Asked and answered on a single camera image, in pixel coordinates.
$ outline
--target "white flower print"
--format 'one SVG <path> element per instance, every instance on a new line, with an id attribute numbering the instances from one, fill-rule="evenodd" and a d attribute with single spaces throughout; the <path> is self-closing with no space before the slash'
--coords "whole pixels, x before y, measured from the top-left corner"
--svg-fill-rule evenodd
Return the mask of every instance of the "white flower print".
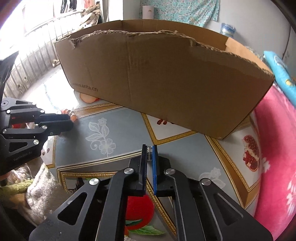
<path id="1" fill-rule="evenodd" d="M 292 180 L 288 184 L 288 191 L 290 193 L 287 195 L 287 205 L 288 205 L 288 216 L 294 214 L 294 209 L 296 206 L 296 172 Z"/>
<path id="2" fill-rule="evenodd" d="M 218 168 L 215 168 L 211 170 L 211 172 L 204 172 L 199 176 L 199 180 L 202 178 L 209 178 L 213 183 L 215 183 L 218 187 L 221 189 L 225 187 L 225 183 L 219 179 L 219 176 L 221 176 L 221 171 Z"/>
<path id="3" fill-rule="evenodd" d="M 107 156 L 113 153 L 114 149 L 116 148 L 116 144 L 113 143 L 113 140 L 110 138 L 106 139 L 106 136 L 109 134 L 109 128 L 107 127 L 107 119 L 101 118 L 98 120 L 98 123 L 89 122 L 89 129 L 91 131 L 95 131 L 94 133 L 85 139 L 91 142 L 91 149 L 96 150 L 98 148 L 97 144 L 94 142 L 100 142 L 99 150 L 103 155 Z"/>
<path id="4" fill-rule="evenodd" d="M 266 157 L 262 158 L 262 172 L 266 173 L 270 168 L 269 161 L 266 160 Z"/>

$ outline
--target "hanging clothes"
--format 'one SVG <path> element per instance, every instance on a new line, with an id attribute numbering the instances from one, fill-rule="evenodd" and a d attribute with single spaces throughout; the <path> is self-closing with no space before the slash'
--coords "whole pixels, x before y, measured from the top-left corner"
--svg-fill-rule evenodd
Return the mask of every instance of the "hanging clothes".
<path id="1" fill-rule="evenodd" d="M 145 5 L 154 6 L 154 19 L 204 27 L 210 20 L 218 20 L 220 0 L 141 0 L 141 18 Z"/>

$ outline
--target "folded cloth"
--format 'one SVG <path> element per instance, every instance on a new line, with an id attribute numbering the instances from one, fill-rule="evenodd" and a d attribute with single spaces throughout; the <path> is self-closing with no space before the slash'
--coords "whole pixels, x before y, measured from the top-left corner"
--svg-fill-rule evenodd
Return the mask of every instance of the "folded cloth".
<path id="1" fill-rule="evenodd" d="M 37 226 L 70 196 L 43 163 L 25 193 L 25 203 L 19 206 L 18 211 Z"/>

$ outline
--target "toilet paper roll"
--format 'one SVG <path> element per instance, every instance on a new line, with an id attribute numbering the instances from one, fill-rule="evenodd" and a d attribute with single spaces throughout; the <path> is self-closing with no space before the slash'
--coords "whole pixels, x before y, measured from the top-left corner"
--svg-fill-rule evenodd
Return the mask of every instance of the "toilet paper roll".
<path id="1" fill-rule="evenodd" d="M 143 19 L 153 19 L 154 6 L 143 6 Z"/>

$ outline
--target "pink fabric with white flowers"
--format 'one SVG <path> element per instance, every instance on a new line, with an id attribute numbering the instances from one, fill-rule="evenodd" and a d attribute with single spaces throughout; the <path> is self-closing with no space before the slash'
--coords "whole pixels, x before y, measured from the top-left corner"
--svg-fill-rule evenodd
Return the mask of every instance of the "pink fabric with white flowers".
<path id="1" fill-rule="evenodd" d="M 255 218 L 276 239 L 296 212 L 296 110 L 272 86 L 255 113 L 263 164 Z"/>

